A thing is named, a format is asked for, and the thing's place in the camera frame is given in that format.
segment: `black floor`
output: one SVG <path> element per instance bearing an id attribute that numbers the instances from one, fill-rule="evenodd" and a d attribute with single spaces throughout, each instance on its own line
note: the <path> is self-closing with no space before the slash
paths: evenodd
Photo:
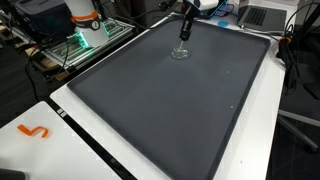
<path id="1" fill-rule="evenodd" d="M 157 8 L 157 4 L 161 1 L 147 2 L 147 9 L 151 10 Z M 300 60 L 320 67 L 320 61 L 311 53 L 302 52 Z M 0 50 L 0 128 L 37 103 L 24 72 L 26 62 L 27 57 L 17 54 L 11 47 L 4 46 L 4 49 Z M 40 99 L 48 100 L 49 95 L 63 84 L 64 82 L 57 81 L 37 83 Z M 290 122 L 320 144 L 320 128 L 301 122 Z M 277 124 L 266 179 L 320 180 L 320 154 L 308 152 L 304 143 Z"/>

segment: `white table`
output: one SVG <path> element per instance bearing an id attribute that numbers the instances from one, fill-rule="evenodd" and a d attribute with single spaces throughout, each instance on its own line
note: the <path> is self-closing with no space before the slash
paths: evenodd
<path id="1" fill-rule="evenodd" d="M 288 9 L 288 17 L 297 8 L 273 2 L 266 4 L 269 7 Z M 217 24 L 222 19 L 231 24 L 228 28 L 239 29 L 235 25 L 236 18 L 232 15 L 226 18 L 215 17 L 206 22 Z M 260 67 L 214 180 L 265 179 L 284 80 L 284 68 L 281 60 L 274 56 L 275 49 L 270 48 Z M 169 179 L 66 86 L 50 97 L 136 178 Z"/>
<path id="2" fill-rule="evenodd" d="M 17 129 L 48 128 L 30 137 Z M 30 180 L 120 180 L 121 178 L 56 114 L 40 102 L 0 129 L 0 168 Z"/>

